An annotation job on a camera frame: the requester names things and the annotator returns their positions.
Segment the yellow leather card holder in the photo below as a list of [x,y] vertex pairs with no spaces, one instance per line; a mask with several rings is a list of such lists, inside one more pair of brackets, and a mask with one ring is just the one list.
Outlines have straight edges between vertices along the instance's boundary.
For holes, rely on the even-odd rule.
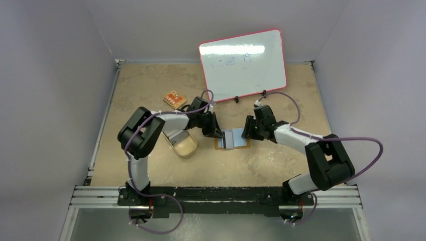
[[[233,133],[234,148],[233,149],[242,149],[250,147],[250,140],[244,139],[241,137],[244,128],[233,128],[233,129],[223,129],[222,134],[225,130],[231,130]],[[233,150],[233,149],[223,149],[222,147],[222,138],[215,139],[215,149],[216,150]]]

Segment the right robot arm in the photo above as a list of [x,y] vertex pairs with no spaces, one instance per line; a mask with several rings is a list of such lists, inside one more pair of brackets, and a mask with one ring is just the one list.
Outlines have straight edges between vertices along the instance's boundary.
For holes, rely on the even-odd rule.
[[282,184],[282,198],[288,204],[295,204],[304,193],[326,191],[355,175],[352,161],[338,136],[313,135],[283,120],[278,122],[268,105],[254,108],[254,115],[246,117],[242,137],[269,140],[306,156],[308,172]]

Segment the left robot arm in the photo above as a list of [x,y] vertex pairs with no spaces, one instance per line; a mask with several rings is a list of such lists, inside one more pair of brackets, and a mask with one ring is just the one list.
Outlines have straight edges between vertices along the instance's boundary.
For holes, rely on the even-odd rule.
[[141,106],[127,120],[118,133],[118,141],[127,156],[127,183],[133,189],[133,202],[144,205],[154,196],[149,191],[148,157],[163,132],[199,128],[205,137],[224,137],[210,105],[211,102],[197,96],[186,109],[151,111]]

